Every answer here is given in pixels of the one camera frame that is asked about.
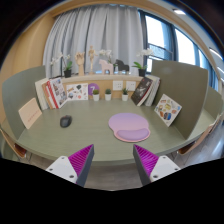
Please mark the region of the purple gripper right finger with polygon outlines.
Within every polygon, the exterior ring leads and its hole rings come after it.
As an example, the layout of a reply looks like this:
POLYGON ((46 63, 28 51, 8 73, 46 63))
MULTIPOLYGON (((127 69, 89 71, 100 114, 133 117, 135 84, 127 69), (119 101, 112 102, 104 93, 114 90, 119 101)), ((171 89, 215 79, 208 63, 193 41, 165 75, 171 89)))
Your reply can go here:
POLYGON ((157 156, 136 144, 133 145, 133 156, 143 186, 180 170, 166 155, 157 156))

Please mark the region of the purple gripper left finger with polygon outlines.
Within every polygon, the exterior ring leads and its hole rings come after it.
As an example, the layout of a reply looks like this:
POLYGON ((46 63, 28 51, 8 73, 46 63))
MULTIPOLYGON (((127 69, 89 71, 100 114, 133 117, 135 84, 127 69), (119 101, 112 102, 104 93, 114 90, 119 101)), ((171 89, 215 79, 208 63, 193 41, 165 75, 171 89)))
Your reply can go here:
POLYGON ((94 145, 91 144, 69 157, 60 156, 47 168, 47 171, 83 187, 87 180, 93 157, 94 145))

